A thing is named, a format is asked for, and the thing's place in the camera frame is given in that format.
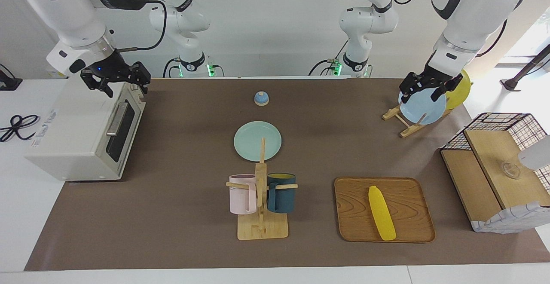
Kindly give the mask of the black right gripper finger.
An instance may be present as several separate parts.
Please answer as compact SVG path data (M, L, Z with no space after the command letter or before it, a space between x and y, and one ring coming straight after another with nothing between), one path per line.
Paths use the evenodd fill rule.
M88 78L88 88L90 90L98 90L99 92L103 92L109 98L113 97L113 91L108 86L108 81L104 78L100 78L99 81L94 78Z
M151 74L141 61L134 63L134 79L135 84L140 87L142 93L147 94L149 92L148 87L151 82Z

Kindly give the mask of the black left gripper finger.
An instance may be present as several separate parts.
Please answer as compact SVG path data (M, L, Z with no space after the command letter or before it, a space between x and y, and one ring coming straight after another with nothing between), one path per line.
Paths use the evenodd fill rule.
M456 76L455 78L452 78L451 80L440 84L436 90L431 95L431 100L433 102L436 102L442 94L445 94L446 92L453 92L456 87L460 84L460 75Z
M400 84L401 103L406 104L411 95L421 88L419 76L416 73L408 73Z

